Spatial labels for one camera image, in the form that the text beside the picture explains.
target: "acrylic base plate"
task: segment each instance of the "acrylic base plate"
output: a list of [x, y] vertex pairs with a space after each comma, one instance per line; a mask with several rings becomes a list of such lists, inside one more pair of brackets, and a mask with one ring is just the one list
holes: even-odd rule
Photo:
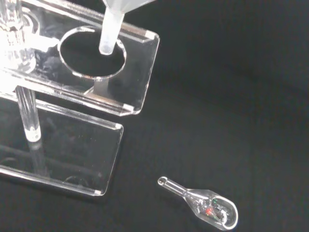
[[[124, 66], [107, 76], [106, 64], [102, 62], [102, 75], [100, 70], [98, 75], [89, 75], [86, 72], [89, 67], [85, 67], [84, 73], [75, 70], [60, 52], [67, 37], [76, 33], [93, 33], [94, 36], [100, 33], [104, 16], [63, 0], [23, 0], [23, 7], [24, 14], [39, 30], [39, 35], [32, 39], [37, 64], [30, 74], [0, 70], [9, 73], [11, 81], [118, 116], [141, 111], [159, 44], [157, 34], [123, 23], [118, 39], [126, 53]], [[77, 61], [93, 59], [93, 65], [100, 66], [98, 60], [87, 53], [91, 46], [88, 40], [74, 46], [71, 56]]]
[[102, 196], [121, 141], [120, 124], [37, 100], [42, 138], [26, 140], [16, 96], [0, 93], [0, 173]]

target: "clear acrylic stand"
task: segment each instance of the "clear acrylic stand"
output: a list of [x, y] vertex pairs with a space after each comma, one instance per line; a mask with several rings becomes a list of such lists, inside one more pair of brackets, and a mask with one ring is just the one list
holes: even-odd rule
[[93, 57], [103, 15], [62, 0], [0, 6], [0, 173], [104, 195], [122, 125], [36, 100], [34, 91], [118, 116], [137, 114], [158, 35], [122, 24], [113, 53]]
[[90, 196], [105, 194], [123, 127], [36, 100], [41, 139], [30, 142], [14, 93], [0, 93], [0, 173]]
[[[63, 0], [23, 0], [24, 15], [36, 34], [36, 67], [29, 73], [1, 69], [22, 87], [80, 103], [110, 114], [138, 114], [143, 106], [159, 37], [123, 23], [115, 55], [106, 60], [98, 51], [103, 15]], [[91, 63], [87, 69], [85, 63]]]

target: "glass ampoule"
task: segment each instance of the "glass ampoule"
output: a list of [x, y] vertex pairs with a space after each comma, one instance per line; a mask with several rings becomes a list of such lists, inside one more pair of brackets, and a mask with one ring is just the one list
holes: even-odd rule
[[227, 231], [236, 227], [238, 211], [233, 202], [210, 190], [188, 189], [166, 177], [158, 179], [158, 184], [181, 196], [194, 214], [212, 226]]

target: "black surface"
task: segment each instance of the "black surface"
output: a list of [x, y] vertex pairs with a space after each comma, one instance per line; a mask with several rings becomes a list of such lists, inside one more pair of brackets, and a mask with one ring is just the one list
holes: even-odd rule
[[[99, 0], [78, 2], [104, 10]], [[234, 231], [309, 231], [308, 8], [158, 1], [127, 14], [161, 36], [141, 114], [117, 118], [56, 100], [123, 123], [108, 195], [1, 181], [0, 231], [217, 231], [157, 186], [163, 175], [234, 201]]]

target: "circular hole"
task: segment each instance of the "circular hole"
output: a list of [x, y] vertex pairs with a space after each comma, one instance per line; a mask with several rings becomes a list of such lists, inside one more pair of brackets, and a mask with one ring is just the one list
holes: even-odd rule
[[158, 179], [158, 184], [159, 185], [164, 185], [166, 182], [167, 182], [167, 178], [166, 177], [160, 177], [159, 179]]
[[1, 160], [0, 165], [4, 165], [10, 168], [18, 168], [19, 166], [17, 159], [11, 157], [7, 157]]
[[117, 40], [114, 52], [99, 52], [100, 31], [80, 27], [67, 32], [58, 47], [62, 62], [78, 77], [103, 80], [119, 73], [125, 65], [126, 51]]
[[88, 187], [88, 182], [84, 178], [81, 178], [75, 175], [68, 177], [67, 179], [65, 179], [64, 182], [67, 182], [73, 185]]

